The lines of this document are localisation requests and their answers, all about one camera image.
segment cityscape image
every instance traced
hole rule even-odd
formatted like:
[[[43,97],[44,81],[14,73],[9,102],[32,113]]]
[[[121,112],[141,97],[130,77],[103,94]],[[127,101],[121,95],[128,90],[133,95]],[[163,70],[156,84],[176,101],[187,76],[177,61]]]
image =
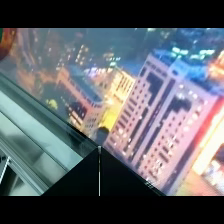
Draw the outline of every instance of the cityscape image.
[[[0,72],[164,194],[224,195],[224,28],[3,28]]]

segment building facade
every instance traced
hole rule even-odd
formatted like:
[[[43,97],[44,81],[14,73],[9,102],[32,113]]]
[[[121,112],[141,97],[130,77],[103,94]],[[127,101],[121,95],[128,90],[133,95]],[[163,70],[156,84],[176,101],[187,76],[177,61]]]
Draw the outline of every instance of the building facade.
[[[149,55],[104,144],[167,194],[193,165],[189,147],[217,101],[186,78],[191,71],[183,61]]]
[[[91,137],[103,114],[103,98],[93,83],[75,66],[63,67],[57,77],[60,91],[72,125]]]

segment black triangular object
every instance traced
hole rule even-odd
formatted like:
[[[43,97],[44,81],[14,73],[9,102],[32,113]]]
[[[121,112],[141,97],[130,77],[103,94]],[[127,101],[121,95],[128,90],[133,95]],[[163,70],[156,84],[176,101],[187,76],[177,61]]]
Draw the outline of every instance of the black triangular object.
[[[113,157],[105,149],[101,152],[101,196],[159,196],[157,189],[150,189],[145,180]]]
[[[99,154],[95,149],[42,196],[98,196]]]

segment display screen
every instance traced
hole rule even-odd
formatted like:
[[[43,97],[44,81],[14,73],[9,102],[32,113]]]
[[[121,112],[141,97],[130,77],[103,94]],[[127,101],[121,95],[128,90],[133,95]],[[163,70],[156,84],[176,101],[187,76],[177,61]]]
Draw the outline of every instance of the display screen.
[[[164,194],[224,194],[223,28],[3,28],[0,72]]]

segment tall building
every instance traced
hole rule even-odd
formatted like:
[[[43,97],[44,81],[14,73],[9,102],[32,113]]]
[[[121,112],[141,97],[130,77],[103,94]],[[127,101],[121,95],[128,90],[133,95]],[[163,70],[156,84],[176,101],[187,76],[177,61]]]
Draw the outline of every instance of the tall building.
[[[149,55],[104,144],[167,194],[193,165],[192,141],[218,98],[189,79],[204,71],[189,63]]]
[[[91,137],[103,114],[103,98],[93,83],[75,66],[63,67],[56,82],[71,123]]]

